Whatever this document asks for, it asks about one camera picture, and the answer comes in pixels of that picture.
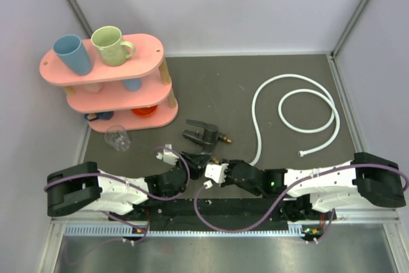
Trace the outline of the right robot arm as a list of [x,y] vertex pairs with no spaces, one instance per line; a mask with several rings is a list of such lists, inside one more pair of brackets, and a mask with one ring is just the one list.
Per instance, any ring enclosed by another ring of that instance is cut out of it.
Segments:
[[207,166],[205,176],[221,187],[235,185],[255,196],[296,199],[306,219],[333,208],[370,203],[382,208],[406,205],[408,178],[392,161],[366,153],[337,166],[313,169],[258,169],[242,160]]

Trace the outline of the black faucet mixer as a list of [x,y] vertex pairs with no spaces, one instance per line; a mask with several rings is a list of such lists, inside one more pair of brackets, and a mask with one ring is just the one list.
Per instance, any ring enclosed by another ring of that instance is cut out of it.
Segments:
[[187,125],[201,128],[199,131],[184,130],[182,136],[202,148],[202,153],[211,153],[218,142],[231,144],[232,140],[220,132],[218,126],[198,120],[186,120]]

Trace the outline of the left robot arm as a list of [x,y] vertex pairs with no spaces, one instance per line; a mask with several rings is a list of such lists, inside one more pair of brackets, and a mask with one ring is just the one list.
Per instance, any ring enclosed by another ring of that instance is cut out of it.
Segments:
[[47,177],[47,215],[62,217],[81,210],[112,212],[136,220],[150,203],[165,202],[182,195],[190,181],[199,179],[210,153],[177,152],[169,145],[155,149],[156,158],[171,165],[159,175],[127,178],[98,168],[96,162],[83,162]]

